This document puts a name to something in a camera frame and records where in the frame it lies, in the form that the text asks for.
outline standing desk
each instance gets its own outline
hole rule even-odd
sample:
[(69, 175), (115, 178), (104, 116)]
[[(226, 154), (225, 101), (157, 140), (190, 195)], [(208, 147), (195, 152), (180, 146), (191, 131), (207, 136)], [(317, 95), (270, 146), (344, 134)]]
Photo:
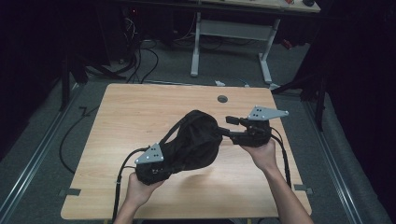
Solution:
[[(219, 95), (225, 95), (228, 102), (220, 103)], [(242, 132), (244, 128), (227, 124), (225, 117), (245, 118), (254, 105), (276, 108), (268, 89), (110, 84), (70, 186), (70, 189), (80, 189), (80, 193), (66, 196), (62, 217), (111, 219), (115, 182), (126, 156), (137, 148), (159, 142), (193, 109), (210, 114), (221, 127)], [(271, 119), (270, 124), (284, 139), (292, 185), (302, 185), (281, 120)], [(135, 158), (127, 165), (134, 165)], [(283, 172), (280, 146), (276, 148), (276, 160)], [(128, 174), (132, 171), (123, 172), (120, 203), (123, 203)], [(305, 191), (294, 192), (311, 214)], [(171, 175), (137, 211), (135, 218), (277, 216), (276, 204), (262, 171), (245, 150), (224, 137), (219, 155), (211, 165)]]
[[(198, 4), (202, 3), (235, 5), (241, 7), (261, 7), (282, 11), (289, 10), (306, 13), (320, 12), (320, 8), (316, 3), (312, 7), (307, 7), (306, 5), (304, 5), (303, 0), (295, 0), (294, 4), (288, 4), (285, 0), (198, 0)], [(274, 42), (279, 23), (280, 19), (275, 19), (272, 26), (229, 21), (202, 20), (201, 13), (198, 12), (195, 28), (195, 45), (191, 62), (191, 76), (198, 76), (201, 35), (217, 35), (224, 37), (265, 41), (266, 44), (262, 49), (262, 53), (259, 54), (259, 60), (262, 67), (262, 75), (264, 77), (264, 81), (267, 84), (271, 84), (272, 78), (268, 69), (267, 57)]]

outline person's left hand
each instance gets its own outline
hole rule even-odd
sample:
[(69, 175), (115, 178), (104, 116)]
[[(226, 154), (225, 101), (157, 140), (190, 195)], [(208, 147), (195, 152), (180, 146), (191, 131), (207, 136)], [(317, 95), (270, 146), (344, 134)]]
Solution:
[(137, 179), (136, 173), (131, 173), (124, 203), (133, 204), (136, 207), (142, 206), (149, 200), (152, 192), (162, 185), (163, 182), (145, 185)]

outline forearm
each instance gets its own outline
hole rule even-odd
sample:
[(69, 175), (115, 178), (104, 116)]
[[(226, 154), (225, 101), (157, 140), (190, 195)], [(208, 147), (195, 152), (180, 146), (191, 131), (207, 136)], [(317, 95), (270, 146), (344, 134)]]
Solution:
[(117, 214), (114, 224), (131, 224), (138, 207), (124, 203)]
[(273, 193), (280, 222), (282, 224), (313, 223), (279, 169), (266, 170), (264, 174)]

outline gray carpet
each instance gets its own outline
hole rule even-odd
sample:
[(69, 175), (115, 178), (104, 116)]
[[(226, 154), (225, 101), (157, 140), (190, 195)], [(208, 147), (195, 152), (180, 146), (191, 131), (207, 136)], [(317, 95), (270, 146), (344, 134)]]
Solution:
[[(244, 86), (246, 81), (252, 87), (268, 87), (263, 82), (257, 54), (251, 53), (260, 43), (245, 46), (250, 50), (236, 49), (234, 45), (222, 45), (216, 50), (203, 49), (200, 63), (200, 75), (190, 77), (191, 46), (174, 46), (172, 49), (161, 44), (153, 49), (160, 60), (157, 68), (147, 78), (147, 81), (170, 81), (196, 85), (215, 85), (219, 80), (226, 86)], [(301, 59), (309, 46), (295, 49), (284, 49), (274, 45), (268, 64), (275, 84), (285, 84), (291, 81), (296, 73)], [(155, 64), (155, 56), (147, 50), (142, 50), (142, 65), (138, 71), (141, 78)], [(43, 160), (32, 182), (25, 191), (15, 209), (9, 223), (103, 223), (103, 220), (62, 220), (60, 213), (64, 198), (58, 196), (61, 189), (70, 186), (73, 176), (61, 165), (59, 146), (67, 130), (81, 116), (80, 106), (89, 110), (99, 105), (108, 83), (105, 77), (90, 76), (90, 81), (83, 88), (81, 95), (72, 105), (59, 132), (56, 133), (50, 145), (49, 152)], [(293, 155), (297, 162), (303, 182), (313, 190), (308, 195), (316, 223), (349, 223), (347, 214), (340, 201), (337, 190), (327, 169), (320, 143), (315, 133), (315, 127), (310, 123), (297, 91), (288, 91), (276, 95), (276, 106), (290, 112), (282, 118)], [(35, 152), (45, 131), (58, 113), (61, 99), (61, 87), (57, 85), (47, 101), (40, 106), (30, 119), (30, 123), (14, 148), (0, 163), (0, 200), (3, 202), (19, 174)], [(79, 157), (91, 130), (95, 113), (85, 118), (68, 135), (64, 142), (64, 160), (72, 169), (76, 169)], [(346, 178), (351, 194), (360, 210), (364, 223), (391, 223), (381, 204), (377, 201), (370, 183), (356, 161), (342, 129), (332, 110), (329, 98), (323, 118), (324, 133), (337, 159), (339, 168)], [(261, 223), (278, 223), (274, 218), (268, 218)]]

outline black fabric pouch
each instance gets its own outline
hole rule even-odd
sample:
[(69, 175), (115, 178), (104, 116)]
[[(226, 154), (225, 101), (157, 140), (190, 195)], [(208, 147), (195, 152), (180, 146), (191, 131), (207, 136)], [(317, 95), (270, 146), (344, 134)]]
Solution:
[[(166, 142), (177, 129), (175, 139)], [(150, 185), (180, 171), (204, 168), (218, 156), (221, 141), (217, 121), (202, 111), (192, 110), (159, 143), (163, 161), (137, 164), (136, 175)]]

